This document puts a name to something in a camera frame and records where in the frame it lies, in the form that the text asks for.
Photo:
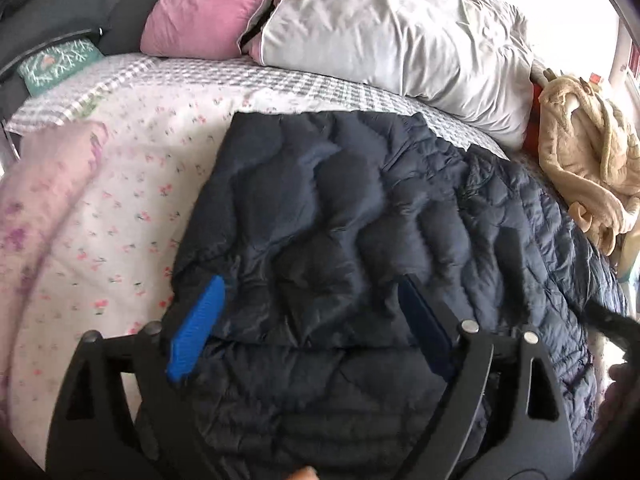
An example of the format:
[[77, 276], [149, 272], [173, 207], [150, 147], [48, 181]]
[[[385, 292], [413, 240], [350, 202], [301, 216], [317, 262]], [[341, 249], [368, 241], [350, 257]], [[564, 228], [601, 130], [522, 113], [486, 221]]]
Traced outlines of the person's right hand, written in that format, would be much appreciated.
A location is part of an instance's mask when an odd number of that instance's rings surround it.
[[611, 383], [605, 391], [594, 425], [594, 432], [597, 436], [605, 432], [606, 427], [614, 420], [624, 405], [626, 396], [636, 381], [636, 372], [629, 363], [620, 363], [613, 365], [608, 370], [608, 377], [611, 379]]

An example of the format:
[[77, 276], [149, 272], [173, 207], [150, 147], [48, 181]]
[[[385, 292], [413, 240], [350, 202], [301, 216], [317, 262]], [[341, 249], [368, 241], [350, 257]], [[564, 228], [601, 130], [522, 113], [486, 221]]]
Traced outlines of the person's left hand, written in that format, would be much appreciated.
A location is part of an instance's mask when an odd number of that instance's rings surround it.
[[311, 466], [293, 472], [286, 480], [319, 480], [317, 471]]

